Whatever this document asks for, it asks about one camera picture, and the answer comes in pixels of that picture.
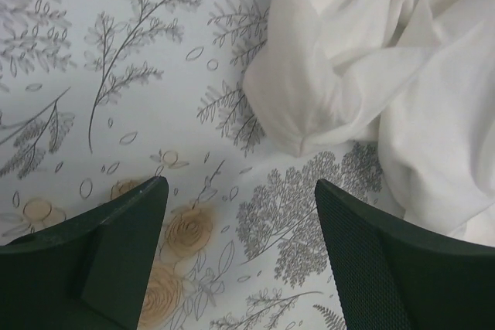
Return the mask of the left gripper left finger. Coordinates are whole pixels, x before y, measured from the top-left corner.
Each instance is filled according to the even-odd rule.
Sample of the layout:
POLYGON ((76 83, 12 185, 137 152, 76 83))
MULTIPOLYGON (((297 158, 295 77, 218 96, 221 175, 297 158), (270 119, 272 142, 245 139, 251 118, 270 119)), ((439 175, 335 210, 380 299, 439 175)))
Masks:
POLYGON ((136 329, 169 184, 118 198, 1 248, 3 329, 136 329))

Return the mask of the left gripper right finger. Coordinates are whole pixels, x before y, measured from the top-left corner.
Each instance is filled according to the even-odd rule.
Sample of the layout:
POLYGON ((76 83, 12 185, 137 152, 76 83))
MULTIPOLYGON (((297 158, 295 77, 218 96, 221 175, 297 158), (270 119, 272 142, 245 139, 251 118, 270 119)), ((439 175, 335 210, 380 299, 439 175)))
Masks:
POLYGON ((316 208, 348 329, 492 329, 494 249, 433 233, 325 179, 316 208))

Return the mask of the white t shirt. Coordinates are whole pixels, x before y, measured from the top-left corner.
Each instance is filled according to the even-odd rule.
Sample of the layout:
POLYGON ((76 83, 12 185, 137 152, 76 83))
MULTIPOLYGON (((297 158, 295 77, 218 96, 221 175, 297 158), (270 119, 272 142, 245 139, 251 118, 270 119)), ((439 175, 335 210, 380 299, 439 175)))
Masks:
POLYGON ((271 0, 243 89, 295 157, 374 141, 406 221, 494 244, 494 0, 271 0))

